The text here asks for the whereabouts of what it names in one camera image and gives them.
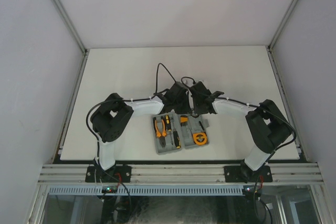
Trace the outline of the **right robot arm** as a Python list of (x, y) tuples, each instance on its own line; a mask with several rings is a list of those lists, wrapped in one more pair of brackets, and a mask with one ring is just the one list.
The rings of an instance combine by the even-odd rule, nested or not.
[(238, 101), (224, 96), (221, 91), (210, 92), (201, 81), (188, 90), (197, 115), (232, 113), (245, 117), (254, 146), (240, 163), (240, 177), (244, 182), (259, 177), (260, 170), (275, 152), (297, 138), (296, 130), (272, 100), (266, 99), (258, 105)]

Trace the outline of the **grey plastic tool case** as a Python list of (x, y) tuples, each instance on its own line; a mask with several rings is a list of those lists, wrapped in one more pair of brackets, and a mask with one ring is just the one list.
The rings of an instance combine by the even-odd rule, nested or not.
[[(169, 115), (171, 118), (171, 123), (172, 123), (172, 132), (167, 132), (167, 137), (165, 138), (166, 140), (166, 147), (162, 148), (159, 144), (159, 139), (156, 138), (155, 136), (155, 130), (154, 130), (154, 125), (153, 125), (153, 119), (157, 118), (158, 120), (158, 127), (161, 128), (161, 118), (164, 119), (165, 122), (165, 115)], [(181, 115), (187, 115), (188, 116), (188, 127), (181, 127), (180, 125), (180, 116)], [(210, 144), (209, 137), (207, 134), (207, 128), (209, 127), (209, 123), (207, 119), (204, 119), (201, 115), (198, 118), (192, 117), (190, 114), (176, 114), (175, 112), (169, 112), (169, 113), (164, 113), (164, 114), (158, 114), (154, 115), (151, 117), (152, 120), (152, 125), (153, 125), (153, 135), (154, 135), (154, 142), (155, 142), (155, 148), (156, 152), (159, 155), (164, 155), (168, 153), (174, 153), (182, 150), (183, 148), (185, 149), (193, 149), (193, 148), (200, 148), (200, 147), (205, 147)], [(193, 134), (194, 133), (199, 133), (199, 132), (204, 132), (202, 131), (202, 128), (199, 125), (199, 121), (203, 123), (203, 126), (205, 128), (205, 133), (208, 138), (208, 142), (205, 145), (196, 145), (193, 141)], [(174, 139), (173, 139), (173, 131), (177, 131), (180, 141), (181, 141), (181, 148), (177, 149), (174, 145)]]

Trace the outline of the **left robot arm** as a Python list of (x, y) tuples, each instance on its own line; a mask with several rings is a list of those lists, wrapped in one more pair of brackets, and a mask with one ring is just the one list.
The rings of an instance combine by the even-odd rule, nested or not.
[(94, 105), (86, 115), (86, 126), (96, 138), (97, 154), (93, 160), (97, 176), (103, 182), (113, 180), (116, 161), (104, 161), (104, 150), (114, 148), (131, 118), (143, 115), (165, 114), (171, 111), (188, 113), (190, 109), (188, 86), (175, 82), (169, 89), (155, 92), (151, 97), (125, 100), (117, 93)]

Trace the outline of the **orange tape measure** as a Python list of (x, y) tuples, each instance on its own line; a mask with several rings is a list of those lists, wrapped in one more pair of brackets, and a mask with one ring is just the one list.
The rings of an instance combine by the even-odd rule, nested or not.
[(193, 134), (193, 141), (196, 145), (205, 145), (208, 142), (208, 138), (205, 132), (199, 132)]

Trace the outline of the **hex key set orange holder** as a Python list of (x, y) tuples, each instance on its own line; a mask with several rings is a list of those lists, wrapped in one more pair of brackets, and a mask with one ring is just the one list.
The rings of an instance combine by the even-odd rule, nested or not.
[(188, 127), (188, 116), (187, 115), (180, 116), (180, 125), (181, 127)]

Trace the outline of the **orange handled pliers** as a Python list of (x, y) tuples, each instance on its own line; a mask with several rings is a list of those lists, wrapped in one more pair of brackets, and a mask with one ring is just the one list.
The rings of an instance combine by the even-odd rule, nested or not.
[(166, 127), (165, 127), (164, 119), (161, 118), (160, 122), (161, 122), (161, 128), (158, 127), (158, 120), (157, 120), (157, 118), (153, 119), (155, 136), (156, 136), (156, 138), (159, 139), (160, 146), (162, 148), (165, 148), (166, 147), (166, 140), (165, 140), (165, 138), (167, 137), (167, 132), (166, 132)]

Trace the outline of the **black yellow screwdriver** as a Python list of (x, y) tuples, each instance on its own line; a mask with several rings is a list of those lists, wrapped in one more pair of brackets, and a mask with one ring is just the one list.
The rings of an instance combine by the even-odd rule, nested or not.
[(174, 139), (174, 145), (177, 149), (181, 148), (181, 141), (179, 138), (178, 132), (175, 130), (173, 131), (173, 139)]
[(172, 123), (169, 115), (165, 115), (165, 128), (167, 132), (172, 132)]

